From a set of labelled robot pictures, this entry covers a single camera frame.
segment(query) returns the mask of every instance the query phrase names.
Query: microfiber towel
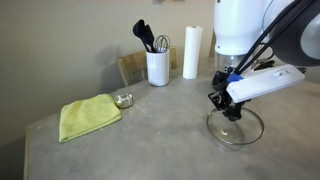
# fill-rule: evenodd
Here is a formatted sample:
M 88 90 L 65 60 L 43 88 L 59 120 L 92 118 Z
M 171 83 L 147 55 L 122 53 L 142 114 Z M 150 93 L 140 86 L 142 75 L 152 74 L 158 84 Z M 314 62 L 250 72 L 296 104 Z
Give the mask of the microfiber towel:
M 121 118 L 120 110 L 108 94 L 73 102 L 61 110 L 59 141 L 70 141 Z

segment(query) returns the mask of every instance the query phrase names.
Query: wall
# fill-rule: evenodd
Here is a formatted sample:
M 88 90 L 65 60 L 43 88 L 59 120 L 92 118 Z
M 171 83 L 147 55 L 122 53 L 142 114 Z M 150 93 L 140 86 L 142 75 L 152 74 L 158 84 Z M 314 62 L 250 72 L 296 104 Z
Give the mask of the wall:
M 203 26 L 208 56 L 212 0 L 1 0 L 0 179 L 21 179 L 26 126 L 65 104 L 123 86 L 119 56 L 143 50 L 140 19 L 167 34 L 183 59 L 185 27 Z

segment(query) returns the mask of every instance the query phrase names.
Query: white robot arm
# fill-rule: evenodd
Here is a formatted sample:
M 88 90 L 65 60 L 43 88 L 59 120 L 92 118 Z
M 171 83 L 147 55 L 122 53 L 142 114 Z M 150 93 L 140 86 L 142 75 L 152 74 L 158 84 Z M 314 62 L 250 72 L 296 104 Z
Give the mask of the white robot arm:
M 215 1 L 218 71 L 212 83 L 217 92 L 209 98 L 218 110 L 237 120 L 232 114 L 240 112 L 239 104 L 302 81 L 304 75 L 294 66 L 320 65 L 319 7 L 320 0 Z M 268 47 L 288 64 L 250 70 Z

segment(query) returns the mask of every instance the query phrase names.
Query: paper towel roll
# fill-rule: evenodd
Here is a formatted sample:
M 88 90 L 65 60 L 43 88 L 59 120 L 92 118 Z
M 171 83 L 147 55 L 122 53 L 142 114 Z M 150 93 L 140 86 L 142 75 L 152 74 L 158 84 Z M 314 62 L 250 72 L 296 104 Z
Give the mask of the paper towel roll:
M 198 72 L 202 27 L 187 26 L 184 47 L 183 77 L 195 79 Z

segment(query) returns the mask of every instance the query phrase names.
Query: table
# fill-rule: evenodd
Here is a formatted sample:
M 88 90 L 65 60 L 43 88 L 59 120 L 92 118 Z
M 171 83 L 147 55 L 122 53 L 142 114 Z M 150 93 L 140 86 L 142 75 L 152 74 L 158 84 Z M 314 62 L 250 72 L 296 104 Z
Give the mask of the table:
M 265 134 L 232 146 L 206 126 L 213 59 L 201 59 L 194 80 L 181 72 L 171 72 L 163 87 L 129 86 L 134 105 L 121 110 L 122 120 L 70 142 L 58 142 L 59 113 L 30 124 L 26 179 L 320 178 L 320 85 L 302 82 L 246 103 L 263 119 Z

